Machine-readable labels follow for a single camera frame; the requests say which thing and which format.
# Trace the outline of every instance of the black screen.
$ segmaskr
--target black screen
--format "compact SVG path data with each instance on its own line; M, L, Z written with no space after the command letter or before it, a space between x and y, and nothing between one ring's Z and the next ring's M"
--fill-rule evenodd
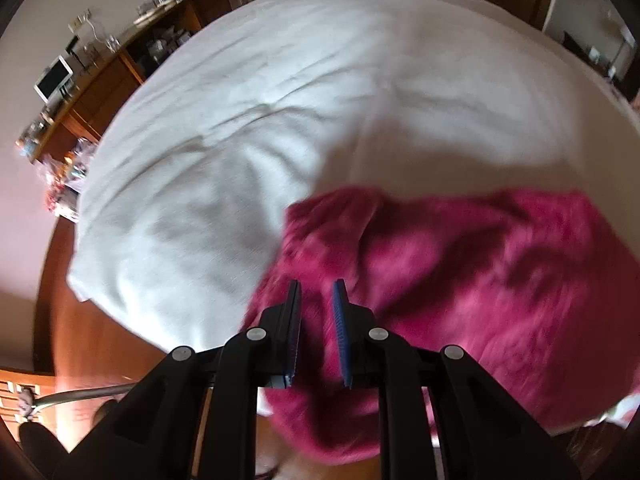
M38 83L38 88L44 94L44 97L49 99L51 94L56 91L58 85L69 75L68 70L62 64L60 60L51 67L46 75L42 78L42 81Z

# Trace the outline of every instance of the wooden desk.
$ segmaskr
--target wooden desk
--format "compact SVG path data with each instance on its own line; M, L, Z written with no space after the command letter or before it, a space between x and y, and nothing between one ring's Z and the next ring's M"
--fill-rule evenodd
M146 79L136 60L146 54L155 29L175 25L176 30L198 32L230 11L229 0L183 0L141 27L127 29L120 37L119 51L109 53L76 81L76 91L44 132L31 162L42 160L47 153L63 160L81 137L100 140L118 110Z

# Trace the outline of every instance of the metal rod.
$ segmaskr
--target metal rod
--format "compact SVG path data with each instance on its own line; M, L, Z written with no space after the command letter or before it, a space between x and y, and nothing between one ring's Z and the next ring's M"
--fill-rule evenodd
M111 397L126 394L137 383L116 384L115 386L104 386L102 388L88 388L85 390L73 390L71 392L59 392L56 394L40 397L33 401L33 411L37 413L49 406L63 404L64 402L73 402L74 400L98 399L99 397Z

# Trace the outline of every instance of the mattress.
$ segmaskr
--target mattress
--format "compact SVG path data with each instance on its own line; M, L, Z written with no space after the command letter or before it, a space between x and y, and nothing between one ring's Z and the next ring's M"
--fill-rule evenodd
M113 120L68 282L161 349L220 346L286 207L346 184L579 189L638 256L638 126L595 72L482 0L257 0Z

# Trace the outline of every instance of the magenta blanket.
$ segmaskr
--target magenta blanket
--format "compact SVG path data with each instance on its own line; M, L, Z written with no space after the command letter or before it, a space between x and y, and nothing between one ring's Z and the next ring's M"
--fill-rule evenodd
M337 278L412 345L465 348L550 431L600 415L638 382L640 267L576 192L398 202L337 190L289 207L245 325L293 278L303 291L296 384L266 396L277 430L322 462L379 447L376 393L342 386Z

